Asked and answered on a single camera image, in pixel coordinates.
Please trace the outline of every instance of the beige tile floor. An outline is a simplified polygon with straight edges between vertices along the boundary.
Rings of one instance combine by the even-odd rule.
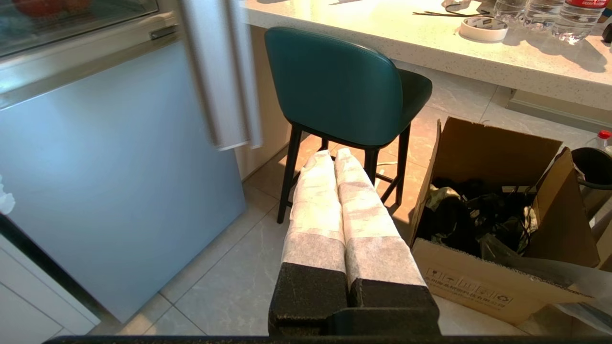
[[[421,67],[402,65],[429,77],[434,91],[427,106],[413,120],[403,204],[393,209],[401,234],[407,234],[408,214],[429,164],[438,119],[466,118],[510,130],[555,138],[576,148],[595,134],[544,121],[504,108],[510,90]],[[298,167],[320,146],[304,137]],[[335,153],[341,146],[330,143]],[[353,150],[363,162],[364,155]],[[379,162],[397,161],[397,142],[384,148]],[[266,335],[267,308],[280,267],[288,221],[276,223],[286,149],[244,182],[247,210],[170,281],[127,324],[104,318],[91,334],[124,335]],[[380,165],[379,173],[394,177],[396,165]],[[388,183],[381,181],[382,194]],[[389,197],[391,206],[395,193]],[[445,335],[601,334],[547,307],[518,327],[435,296]]]

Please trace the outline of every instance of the refrigerator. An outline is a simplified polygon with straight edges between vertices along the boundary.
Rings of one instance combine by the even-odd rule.
[[[244,210],[232,148],[262,144],[244,16],[226,0],[0,0],[8,217],[119,321]]]

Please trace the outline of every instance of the speckled countertop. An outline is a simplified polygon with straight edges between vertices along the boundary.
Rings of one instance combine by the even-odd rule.
[[[475,13],[479,5],[472,0],[462,12]],[[612,51],[601,40],[603,28],[575,46],[525,29],[483,43],[458,34],[462,18],[412,14],[443,12],[441,0],[245,0],[243,6],[251,25],[328,34],[394,60],[612,110]]]

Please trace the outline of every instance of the masking tape roll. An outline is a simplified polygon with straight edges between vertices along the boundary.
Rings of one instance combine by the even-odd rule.
[[[461,22],[459,33],[470,39],[494,42],[508,33],[508,24],[489,17],[469,17]]]

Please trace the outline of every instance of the refrigerator door handle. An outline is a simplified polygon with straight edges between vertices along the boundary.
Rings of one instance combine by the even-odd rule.
[[[239,1],[180,0],[193,82],[220,149],[262,145],[250,31]]]

